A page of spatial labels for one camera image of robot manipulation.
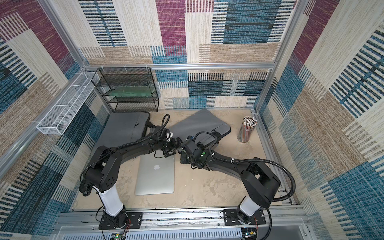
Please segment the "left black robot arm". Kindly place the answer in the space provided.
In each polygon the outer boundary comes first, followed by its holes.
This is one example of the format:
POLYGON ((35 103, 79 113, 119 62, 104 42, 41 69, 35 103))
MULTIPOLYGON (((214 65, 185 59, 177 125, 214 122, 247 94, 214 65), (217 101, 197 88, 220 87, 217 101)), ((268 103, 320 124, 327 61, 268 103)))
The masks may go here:
POLYGON ((129 224, 126 207, 117 191, 116 183, 121 165, 142 155, 161 151, 167 157, 181 147, 181 138, 174 138, 164 126, 156 126, 147 136, 118 147, 100 146, 89 165, 80 175, 79 191, 89 196, 95 190, 103 204, 99 230, 125 229, 129 224))

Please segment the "grey laptop bag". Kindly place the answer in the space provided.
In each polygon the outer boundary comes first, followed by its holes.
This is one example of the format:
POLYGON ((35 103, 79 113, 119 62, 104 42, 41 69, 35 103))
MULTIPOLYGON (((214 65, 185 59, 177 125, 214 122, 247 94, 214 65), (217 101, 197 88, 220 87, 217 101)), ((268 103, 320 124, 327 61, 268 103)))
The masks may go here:
POLYGON ((173 138, 180 138, 182 142, 186 141, 188 136, 195 136, 198 132, 210 132, 220 141, 231 132, 230 125, 206 109, 196 112, 168 129, 173 133, 173 138))
POLYGON ((148 112, 112 114, 96 142, 91 156, 100 146, 118 147, 140 139, 147 132, 146 124, 150 121, 150 117, 148 112))

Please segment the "silver laptop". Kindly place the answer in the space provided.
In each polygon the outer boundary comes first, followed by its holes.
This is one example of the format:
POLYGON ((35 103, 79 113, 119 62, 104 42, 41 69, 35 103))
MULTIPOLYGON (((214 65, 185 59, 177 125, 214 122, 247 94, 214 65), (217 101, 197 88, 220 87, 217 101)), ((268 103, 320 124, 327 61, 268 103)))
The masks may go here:
POLYGON ((175 156, 141 156, 135 195, 171 194, 175 186, 175 156))

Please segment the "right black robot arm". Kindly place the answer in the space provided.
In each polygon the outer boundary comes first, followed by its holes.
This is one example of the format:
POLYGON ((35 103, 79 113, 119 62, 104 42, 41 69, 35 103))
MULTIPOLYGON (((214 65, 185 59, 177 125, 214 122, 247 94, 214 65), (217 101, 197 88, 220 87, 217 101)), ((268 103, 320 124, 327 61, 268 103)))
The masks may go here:
POLYGON ((193 169, 221 172, 242 181, 248 195, 242 199, 236 210, 235 220, 240 224, 249 225, 256 211, 270 207, 281 181, 266 163, 255 158, 250 163, 245 160, 237 163, 234 158, 220 155, 211 149, 218 143, 217 138, 206 145, 196 143, 193 136, 185 141, 177 138, 177 143, 193 169))

